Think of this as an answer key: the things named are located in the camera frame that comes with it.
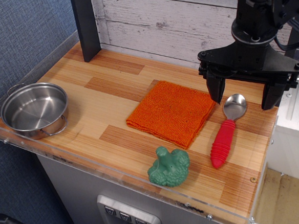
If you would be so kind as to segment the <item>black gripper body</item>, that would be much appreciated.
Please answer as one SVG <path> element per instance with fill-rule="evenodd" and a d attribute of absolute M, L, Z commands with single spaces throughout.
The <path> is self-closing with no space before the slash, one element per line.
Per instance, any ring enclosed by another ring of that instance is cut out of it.
<path fill-rule="evenodd" d="M 231 27 L 235 41 L 225 47 L 202 51 L 198 54 L 199 74 L 222 75 L 229 80 L 266 84 L 286 82 L 285 90 L 295 87 L 299 76 L 299 61 L 282 55 L 270 45 L 277 38 L 276 31 L 254 35 L 237 23 Z"/>

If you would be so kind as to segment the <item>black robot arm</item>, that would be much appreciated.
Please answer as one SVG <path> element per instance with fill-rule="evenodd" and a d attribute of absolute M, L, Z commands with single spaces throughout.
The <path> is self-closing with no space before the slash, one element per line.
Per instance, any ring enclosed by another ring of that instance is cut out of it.
<path fill-rule="evenodd" d="M 212 100 L 221 102 L 226 79 L 264 85 L 262 109 L 298 85 L 299 61 L 282 54 L 299 47 L 299 0 L 238 0 L 234 42 L 198 54 L 199 74 Z"/>

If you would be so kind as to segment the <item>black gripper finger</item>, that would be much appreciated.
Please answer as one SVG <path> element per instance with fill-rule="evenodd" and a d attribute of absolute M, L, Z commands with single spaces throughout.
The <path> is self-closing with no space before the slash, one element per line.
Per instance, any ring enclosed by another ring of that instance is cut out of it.
<path fill-rule="evenodd" d="M 207 73 L 206 84 L 211 99 L 220 104 L 225 88 L 225 78 L 219 74 Z"/>
<path fill-rule="evenodd" d="M 274 81 L 264 85 L 264 91 L 262 95 L 262 109 L 270 110 L 276 106 L 276 104 L 282 98 L 284 90 L 286 88 L 286 82 Z"/>

